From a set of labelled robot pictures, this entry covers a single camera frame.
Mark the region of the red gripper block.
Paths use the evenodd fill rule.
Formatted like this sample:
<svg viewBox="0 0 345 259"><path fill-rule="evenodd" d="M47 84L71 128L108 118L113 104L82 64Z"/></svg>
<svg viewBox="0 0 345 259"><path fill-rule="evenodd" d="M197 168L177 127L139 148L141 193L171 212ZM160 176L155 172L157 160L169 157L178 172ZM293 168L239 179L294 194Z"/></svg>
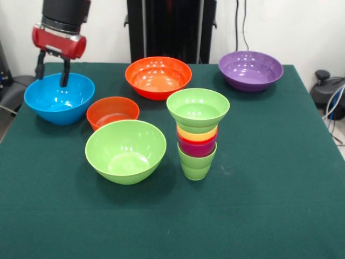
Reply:
<svg viewBox="0 0 345 259"><path fill-rule="evenodd" d="M70 59L81 58L86 48L86 38L81 35L72 35L69 37L60 36L48 32L47 30L34 27L32 30L32 41L36 47L41 49L37 59L37 66L35 68L36 79L43 79L46 51L52 52L58 56L62 56L62 60L64 61L64 70L61 73L60 87L66 87L70 74Z"/></svg>

